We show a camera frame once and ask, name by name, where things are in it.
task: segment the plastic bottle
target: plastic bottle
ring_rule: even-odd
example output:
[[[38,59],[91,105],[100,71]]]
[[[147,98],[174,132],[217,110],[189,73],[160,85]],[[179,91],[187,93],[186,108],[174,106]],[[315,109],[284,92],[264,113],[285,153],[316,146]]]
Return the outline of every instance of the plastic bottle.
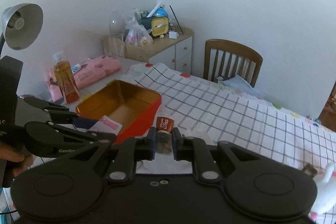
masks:
[[[64,52],[60,51],[53,55],[55,65],[54,72],[59,89],[64,101],[67,104],[76,102],[79,99],[79,92],[71,70],[70,62],[66,59]]]

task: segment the human hand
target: human hand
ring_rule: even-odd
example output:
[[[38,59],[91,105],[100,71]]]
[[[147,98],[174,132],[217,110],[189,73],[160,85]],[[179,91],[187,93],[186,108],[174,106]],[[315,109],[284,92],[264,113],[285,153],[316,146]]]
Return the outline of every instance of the human hand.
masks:
[[[33,155],[27,157],[23,156],[18,152],[14,147],[0,142],[0,160],[9,160],[11,162],[18,162],[19,165],[16,165],[13,168],[13,175],[17,177],[24,171],[28,169],[34,162]]]

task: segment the desk lamp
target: desk lamp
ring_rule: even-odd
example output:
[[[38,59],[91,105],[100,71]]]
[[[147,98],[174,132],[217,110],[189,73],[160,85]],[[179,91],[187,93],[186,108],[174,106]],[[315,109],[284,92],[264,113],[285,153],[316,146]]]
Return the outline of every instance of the desk lamp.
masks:
[[[2,13],[2,34],[0,37],[0,57],[5,41],[13,50],[29,47],[39,35],[43,12],[37,4],[18,4]]]

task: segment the screw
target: screw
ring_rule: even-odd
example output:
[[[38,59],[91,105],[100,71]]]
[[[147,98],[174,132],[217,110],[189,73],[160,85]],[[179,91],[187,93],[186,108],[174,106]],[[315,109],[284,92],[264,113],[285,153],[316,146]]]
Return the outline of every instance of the screw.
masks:
[[[219,177],[217,172],[214,171],[205,171],[202,173],[202,177],[206,180],[214,180]]]
[[[127,176],[124,172],[115,171],[115,172],[112,172],[109,177],[110,177],[110,179],[113,179],[113,180],[123,180]]]
[[[166,185],[166,184],[169,183],[169,181],[166,180],[166,179],[162,179],[162,180],[160,180],[160,183],[163,184],[163,185]]]
[[[150,182],[150,186],[157,187],[157,186],[159,186],[159,185],[160,185],[160,183],[158,183],[157,181],[151,181],[151,182]]]

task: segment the blue globe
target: blue globe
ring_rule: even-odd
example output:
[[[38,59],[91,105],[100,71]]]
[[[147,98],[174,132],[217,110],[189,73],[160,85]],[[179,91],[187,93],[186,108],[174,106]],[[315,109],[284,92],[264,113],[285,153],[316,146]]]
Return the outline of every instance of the blue globe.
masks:
[[[163,8],[158,8],[154,14],[155,17],[168,17],[168,13]]]

